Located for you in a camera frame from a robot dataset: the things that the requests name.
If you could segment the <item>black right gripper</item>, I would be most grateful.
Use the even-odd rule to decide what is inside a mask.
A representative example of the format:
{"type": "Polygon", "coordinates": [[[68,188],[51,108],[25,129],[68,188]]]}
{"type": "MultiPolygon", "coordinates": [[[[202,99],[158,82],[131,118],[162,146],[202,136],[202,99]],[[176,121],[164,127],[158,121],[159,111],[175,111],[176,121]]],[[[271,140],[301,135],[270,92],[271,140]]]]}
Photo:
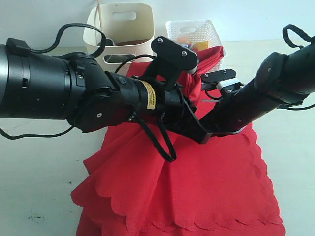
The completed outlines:
{"type": "Polygon", "coordinates": [[[223,97],[213,110],[200,119],[200,124],[212,133],[235,133],[256,120],[256,89],[248,83],[238,91],[223,97]]]}

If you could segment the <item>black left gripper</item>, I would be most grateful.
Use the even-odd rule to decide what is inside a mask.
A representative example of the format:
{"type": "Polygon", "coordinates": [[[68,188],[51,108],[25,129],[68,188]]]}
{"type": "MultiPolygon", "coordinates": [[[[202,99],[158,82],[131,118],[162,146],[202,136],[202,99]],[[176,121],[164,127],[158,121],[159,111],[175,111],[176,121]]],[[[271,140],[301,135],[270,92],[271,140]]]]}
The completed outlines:
{"type": "Polygon", "coordinates": [[[195,115],[196,106],[184,95],[183,85],[152,77],[120,77],[120,123],[163,124],[165,129],[206,144],[212,133],[195,115]]]}

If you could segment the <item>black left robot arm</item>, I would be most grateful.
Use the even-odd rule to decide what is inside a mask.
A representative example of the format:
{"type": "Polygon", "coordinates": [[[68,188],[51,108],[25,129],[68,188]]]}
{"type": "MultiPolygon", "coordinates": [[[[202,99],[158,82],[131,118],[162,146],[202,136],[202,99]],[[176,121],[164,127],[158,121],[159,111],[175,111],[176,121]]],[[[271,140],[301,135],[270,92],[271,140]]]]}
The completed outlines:
{"type": "Polygon", "coordinates": [[[93,55],[36,53],[10,38],[0,47],[2,118],[56,119],[84,133],[124,122],[148,130],[159,126],[204,143],[211,131],[177,83],[182,71],[197,69],[197,54],[165,37],[151,43],[153,61],[142,76],[104,71],[93,55]]]}

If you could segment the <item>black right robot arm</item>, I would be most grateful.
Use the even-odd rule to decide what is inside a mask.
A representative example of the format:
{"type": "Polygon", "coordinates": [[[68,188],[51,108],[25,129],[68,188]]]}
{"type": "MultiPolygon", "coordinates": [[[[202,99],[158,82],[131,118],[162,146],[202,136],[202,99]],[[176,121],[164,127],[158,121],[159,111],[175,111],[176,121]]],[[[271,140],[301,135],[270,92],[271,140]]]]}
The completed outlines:
{"type": "Polygon", "coordinates": [[[213,134],[233,134],[274,109],[295,110],[315,91],[315,39],[298,48],[271,53],[246,85],[231,69],[202,76],[203,90],[217,89],[221,96],[201,125],[213,134]]]}

